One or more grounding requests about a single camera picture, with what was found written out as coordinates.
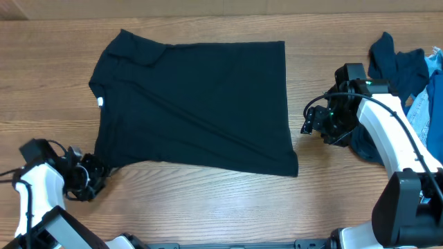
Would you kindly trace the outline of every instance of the black cable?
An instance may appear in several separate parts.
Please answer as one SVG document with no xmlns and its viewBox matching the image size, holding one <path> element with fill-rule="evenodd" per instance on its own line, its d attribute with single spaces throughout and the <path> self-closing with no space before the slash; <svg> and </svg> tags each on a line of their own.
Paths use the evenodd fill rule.
<svg viewBox="0 0 443 249">
<path fill-rule="evenodd" d="M 56 145 L 58 145 L 60 148 L 62 148 L 63 152 L 65 155 L 68 154 L 68 151 L 63 147 L 63 145 L 61 145 L 59 142 L 55 141 L 55 140 L 47 140 L 48 142 L 52 142 L 55 143 Z"/>
<path fill-rule="evenodd" d="M 7 174 L 14 173 L 14 172 L 16 172 L 16 171 L 19 171 L 20 169 L 21 169 L 21 168 L 16 168 L 16 169 L 8 170 L 8 171 L 6 171 L 6 172 L 0 173 L 0 176 L 5 176 L 5 175 L 7 175 Z"/>
<path fill-rule="evenodd" d="M 28 190 L 28 210 L 26 211 L 26 249 L 31 249 L 32 247 L 32 236 L 31 228 L 33 226 L 33 191 L 30 188 L 30 184 L 24 180 L 0 180 L 0 183 L 23 183 Z"/>
<path fill-rule="evenodd" d="M 323 98 L 330 98 L 330 97 L 345 97 L 345 96 L 354 96 L 354 97 L 360 97 L 360 98 L 364 98 L 367 99 L 369 101 L 375 102 L 378 105 L 380 105 L 381 107 L 383 107 L 386 111 L 388 111 L 392 117 L 394 117 L 397 122 L 400 124 L 401 128 L 403 128 L 404 132 L 406 133 L 406 135 L 409 138 L 409 142 L 412 145 L 415 154 L 418 157 L 418 161 L 422 164 L 422 167 L 424 169 L 424 171 L 426 172 L 426 174 L 428 175 L 428 177 L 430 178 L 435 191 L 437 192 L 438 198 L 440 199 L 441 203 L 443 204 L 443 193 L 440 189 L 440 187 L 438 186 L 437 181 L 434 179 L 432 172 L 430 171 L 430 169 L 428 168 L 428 165 L 426 165 L 426 162 L 424 161 L 424 157 L 423 155 L 420 154 L 420 151 L 418 150 L 417 144 L 414 141 L 413 136 L 410 134 L 408 127 L 404 124 L 404 122 L 401 120 L 401 118 L 397 115 L 396 111 L 393 111 L 391 108 L 389 108 L 387 105 L 385 105 L 384 103 L 375 100 L 374 98 L 371 98 L 369 96 L 363 95 L 363 94 L 359 94 L 359 93 L 328 93 L 322 96 L 318 96 L 317 98 L 314 98 L 313 100 L 311 100 L 307 106 L 305 107 L 305 110 L 303 110 L 303 116 L 307 117 L 307 110 L 308 108 L 315 102 L 317 102 L 318 100 L 321 100 Z"/>
</svg>

